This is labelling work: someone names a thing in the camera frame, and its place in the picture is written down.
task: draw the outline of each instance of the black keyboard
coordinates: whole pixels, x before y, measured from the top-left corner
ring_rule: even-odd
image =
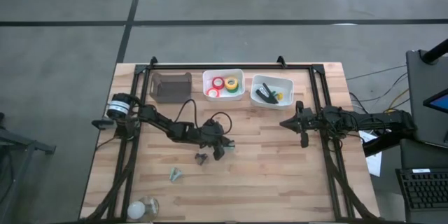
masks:
[[[396,169],[410,211],[448,210],[448,168]]]

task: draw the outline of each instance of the concrete floor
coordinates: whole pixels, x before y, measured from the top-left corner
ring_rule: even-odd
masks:
[[[132,0],[0,0],[0,21],[126,20]],[[140,0],[136,20],[445,18],[448,0]],[[21,188],[14,223],[76,220],[124,27],[0,27],[0,111],[14,132],[56,144],[40,153]],[[125,62],[343,62],[347,78],[403,65],[405,51],[431,48],[448,24],[134,27]],[[360,99],[384,93],[405,68],[349,80]],[[373,109],[407,88],[400,83]],[[409,104],[401,107],[409,110]],[[381,215],[403,219],[393,168],[384,155],[372,178]]]

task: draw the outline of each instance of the computer screen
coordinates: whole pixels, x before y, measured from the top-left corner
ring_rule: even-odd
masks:
[[[423,105],[441,112],[448,113],[448,89],[433,95],[423,101]]]

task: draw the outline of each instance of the white container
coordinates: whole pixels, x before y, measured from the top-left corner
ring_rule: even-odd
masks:
[[[278,104],[269,104],[258,96],[256,90],[266,83],[271,92],[283,93],[283,99]],[[251,103],[269,109],[287,109],[294,102],[294,82],[287,78],[255,75],[252,80]]]
[[[219,97],[210,97],[207,95],[207,90],[213,87],[211,84],[213,78],[221,77],[224,80],[228,77],[235,77],[238,79],[238,91],[235,93],[228,92],[225,87],[220,91]],[[210,102],[224,102],[237,101],[243,98],[246,86],[244,84],[244,73],[241,69],[226,69],[226,70],[208,70],[202,74],[202,88],[204,95]]]

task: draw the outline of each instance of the wooden tabletop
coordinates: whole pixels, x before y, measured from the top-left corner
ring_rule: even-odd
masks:
[[[352,110],[342,64],[323,64],[333,106]],[[109,99],[115,93],[130,92],[134,66],[117,65]],[[159,72],[184,74],[186,71]],[[209,102],[202,94],[203,71],[188,72],[192,74],[192,98],[197,102],[198,124],[202,125],[215,112],[228,113],[233,120],[233,128],[227,137],[235,140],[236,148],[227,150],[221,160],[215,161],[212,149],[200,150],[196,145],[173,143],[160,130],[144,125],[131,202],[143,196],[154,197],[160,204],[156,221],[334,220],[319,133],[310,131],[309,147],[301,148],[300,135],[279,126],[280,121],[294,115],[294,105],[288,110],[278,111],[252,106],[250,102],[252,77],[263,74],[293,80],[294,99],[303,101],[305,107],[314,110],[309,73],[303,70],[244,70],[246,93],[242,100]],[[137,90],[141,89],[142,82],[139,81]],[[320,97],[324,106],[322,93]],[[149,95],[146,103],[156,105],[160,113],[172,119],[181,108],[181,104],[157,104]],[[226,130],[228,119],[221,115],[215,118]],[[185,107],[181,120],[193,121],[192,104]],[[112,136],[112,129],[102,131],[98,144]],[[349,184],[366,207],[378,215],[361,142],[353,136],[343,141]],[[81,217],[92,213],[111,188],[118,149],[119,140],[114,140],[96,152]],[[202,166],[195,161],[198,152],[207,153],[210,157]],[[184,174],[174,183],[169,180],[172,167],[179,168]],[[342,193],[338,189],[345,213]],[[121,210],[123,190],[124,186],[118,195],[117,216]]]

